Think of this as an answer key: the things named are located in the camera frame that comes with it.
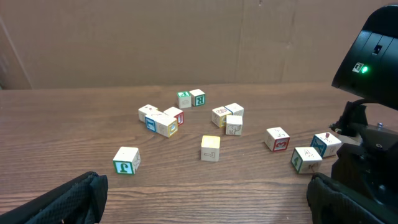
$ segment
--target white block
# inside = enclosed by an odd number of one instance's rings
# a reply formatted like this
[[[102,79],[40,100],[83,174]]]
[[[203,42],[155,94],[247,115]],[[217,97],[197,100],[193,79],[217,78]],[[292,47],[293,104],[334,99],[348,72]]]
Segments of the white block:
[[[168,138],[178,131],[177,119],[165,113],[147,114],[145,119],[148,129]]]
[[[322,158],[313,147],[296,147],[291,161],[299,174],[312,174],[318,171]]]
[[[172,106],[169,109],[165,110],[164,113],[172,116],[173,118],[176,118],[179,126],[184,123],[184,111]]]
[[[232,115],[232,113],[224,106],[220,106],[219,108],[213,109],[211,112],[211,121],[219,128],[225,127],[227,115]]]
[[[272,151],[286,150],[289,145],[290,136],[281,128],[269,128],[264,135],[264,142]]]
[[[225,134],[229,135],[242,135],[243,119],[242,116],[227,115]]]
[[[157,124],[156,124],[156,119],[161,116],[168,116],[167,114],[161,112],[161,111],[150,111],[148,112],[147,115],[145,115],[145,125],[147,129],[157,132]]]
[[[334,135],[321,133],[314,135],[311,146],[314,147],[321,157],[334,156],[343,143]]]
[[[142,108],[139,108],[138,109],[139,120],[145,123],[145,115],[155,110],[157,111],[158,109],[152,105],[145,105]]]
[[[177,104],[180,109],[189,108],[192,106],[191,94],[188,91],[181,91],[177,93]]]
[[[201,139],[200,159],[217,162],[220,156],[220,141],[218,136],[203,136]]]
[[[113,165],[118,174],[134,175],[140,163],[141,157],[136,147],[120,147],[113,158]]]
[[[226,105],[225,108],[227,110],[229,110],[232,115],[239,115],[239,116],[243,116],[243,107],[241,107],[239,104],[237,103],[233,103],[230,105]]]
[[[199,89],[189,91],[192,97],[192,105],[193,106],[201,106],[206,103],[206,94],[204,91]]]

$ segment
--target red border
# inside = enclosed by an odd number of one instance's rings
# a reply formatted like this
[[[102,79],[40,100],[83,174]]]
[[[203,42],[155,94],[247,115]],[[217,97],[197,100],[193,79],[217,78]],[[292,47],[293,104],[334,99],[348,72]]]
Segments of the red border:
[[[288,140],[287,140],[287,144],[286,144],[286,148],[284,148],[284,149],[278,149],[278,150],[275,150],[275,147],[276,147],[276,141],[278,141],[278,140],[281,140],[281,139],[276,139],[276,140],[274,141],[274,148],[272,149],[272,152],[279,152],[279,151],[284,151],[284,150],[286,150],[286,149],[287,149],[287,146],[289,146],[290,137],[289,137],[289,138],[283,138],[283,139],[288,139]]]
[[[178,123],[178,116],[180,116],[180,114],[182,114],[182,122],[181,122],[181,123]],[[178,124],[179,126],[180,126],[181,124],[183,124],[183,123],[185,122],[184,111],[181,112],[181,113],[179,113],[179,114],[177,114],[177,115],[175,115],[174,118],[177,119],[177,124]]]

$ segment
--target cardboard wall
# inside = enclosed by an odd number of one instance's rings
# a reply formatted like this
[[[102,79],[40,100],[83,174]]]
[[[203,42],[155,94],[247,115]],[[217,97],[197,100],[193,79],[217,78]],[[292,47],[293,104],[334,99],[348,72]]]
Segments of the cardboard wall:
[[[331,81],[385,0],[0,0],[32,88]]]

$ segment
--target green border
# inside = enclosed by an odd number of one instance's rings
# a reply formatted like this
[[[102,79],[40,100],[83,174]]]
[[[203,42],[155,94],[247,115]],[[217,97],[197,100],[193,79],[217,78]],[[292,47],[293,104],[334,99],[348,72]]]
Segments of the green border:
[[[297,152],[297,150],[296,150],[296,148],[293,150],[293,154],[292,154],[292,157],[290,158],[290,162],[292,162],[292,159],[293,159],[293,156],[294,156],[294,152]],[[292,162],[292,165],[293,165],[293,167],[294,167],[294,169],[297,171],[297,173],[299,172],[299,170],[301,169],[301,166],[303,165],[303,158],[300,156],[300,153],[299,152],[297,152],[297,155],[299,156],[299,158],[301,159],[301,164],[300,164],[300,166],[298,167],[298,169],[296,169],[296,166],[293,164],[293,162]]]
[[[205,105],[205,104],[206,104],[206,93],[205,93],[205,94],[202,94],[202,95],[199,95],[199,96],[205,96],[205,103],[202,104],[202,105]],[[198,98],[199,96],[195,96],[195,106],[202,106],[202,105],[197,105],[197,98]]]
[[[183,92],[187,92],[188,93],[188,96],[180,96],[178,93],[183,93]],[[189,92],[189,91],[180,91],[180,92],[177,92],[177,97],[178,98],[184,98],[184,97],[191,97],[191,93]]]
[[[131,170],[132,170],[132,174],[122,174],[118,172],[118,169],[116,168],[116,162],[123,162],[123,163],[130,163],[131,166]],[[134,167],[132,166],[132,162],[126,162],[126,161],[113,161],[113,166],[114,166],[114,170],[117,174],[121,174],[121,175],[134,175]]]

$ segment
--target black camera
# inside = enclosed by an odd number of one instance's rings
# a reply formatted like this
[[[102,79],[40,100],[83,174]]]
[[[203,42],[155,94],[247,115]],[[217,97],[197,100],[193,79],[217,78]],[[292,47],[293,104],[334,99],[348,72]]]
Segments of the black camera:
[[[308,185],[313,222],[398,223],[398,134],[382,124],[368,125],[364,106],[398,110],[398,6],[369,16],[332,86],[363,99],[347,102],[330,126],[350,143],[337,152],[331,178],[315,174]]]

